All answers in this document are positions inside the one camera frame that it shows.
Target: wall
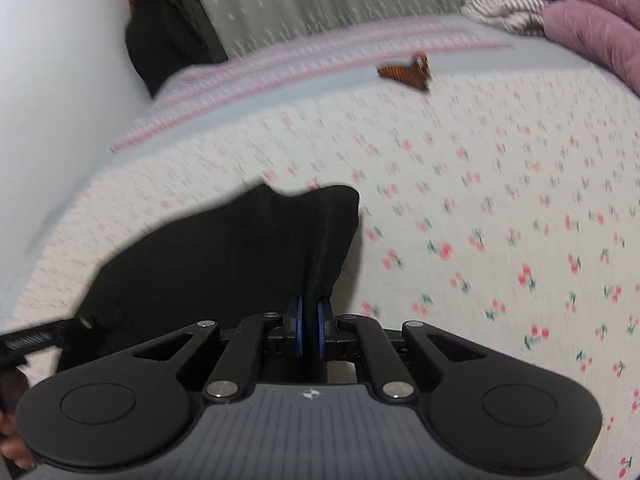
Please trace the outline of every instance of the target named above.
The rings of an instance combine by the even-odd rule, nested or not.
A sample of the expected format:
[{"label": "wall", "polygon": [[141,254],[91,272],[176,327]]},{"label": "wall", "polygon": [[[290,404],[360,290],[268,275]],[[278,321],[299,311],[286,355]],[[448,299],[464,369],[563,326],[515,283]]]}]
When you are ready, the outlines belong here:
[{"label": "wall", "polygon": [[0,290],[149,102],[127,19],[127,0],[0,0]]}]

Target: gray ribbed panel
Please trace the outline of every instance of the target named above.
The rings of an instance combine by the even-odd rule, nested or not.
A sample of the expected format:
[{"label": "gray ribbed panel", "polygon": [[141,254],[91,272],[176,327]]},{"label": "gray ribbed panel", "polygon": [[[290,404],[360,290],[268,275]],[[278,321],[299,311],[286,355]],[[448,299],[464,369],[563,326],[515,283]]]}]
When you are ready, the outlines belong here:
[{"label": "gray ribbed panel", "polygon": [[[413,410],[377,402],[361,384],[316,386],[313,399],[307,389],[261,384],[243,402],[211,406],[180,446],[144,466],[94,475],[41,466],[25,479],[514,479],[452,457]],[[580,470],[539,478],[592,479]]]}]

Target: brown hair clip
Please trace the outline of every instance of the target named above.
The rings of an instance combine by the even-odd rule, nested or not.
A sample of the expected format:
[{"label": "brown hair clip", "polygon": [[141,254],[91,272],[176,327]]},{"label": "brown hair clip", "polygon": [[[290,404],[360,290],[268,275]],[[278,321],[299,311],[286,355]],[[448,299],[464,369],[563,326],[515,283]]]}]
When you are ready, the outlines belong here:
[{"label": "brown hair clip", "polygon": [[415,54],[409,65],[386,65],[378,68],[378,75],[393,79],[420,92],[428,92],[428,81],[431,79],[429,59],[424,52]]}]

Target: gray and white striped cloth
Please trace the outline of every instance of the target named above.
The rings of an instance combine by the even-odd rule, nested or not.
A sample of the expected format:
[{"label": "gray and white striped cloth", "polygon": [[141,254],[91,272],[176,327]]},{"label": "gray and white striped cloth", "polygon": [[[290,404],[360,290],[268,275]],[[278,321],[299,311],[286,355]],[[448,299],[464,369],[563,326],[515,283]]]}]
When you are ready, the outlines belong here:
[{"label": "gray and white striped cloth", "polygon": [[463,16],[519,36],[544,36],[544,0],[465,0]]}]

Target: cherry print sheet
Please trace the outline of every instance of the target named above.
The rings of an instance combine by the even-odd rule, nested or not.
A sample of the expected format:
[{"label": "cherry print sheet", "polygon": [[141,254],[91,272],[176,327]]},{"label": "cherry print sheet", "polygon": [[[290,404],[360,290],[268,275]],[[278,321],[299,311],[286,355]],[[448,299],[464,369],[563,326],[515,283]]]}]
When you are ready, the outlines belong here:
[{"label": "cherry print sheet", "polygon": [[[98,266],[264,179],[345,183],[356,235],[333,302],[421,319],[589,388],[600,478],[640,474],[640,102],[593,70],[389,81],[247,115],[103,171],[40,255],[11,326],[70,314]],[[33,360],[33,380],[52,355]]]}]

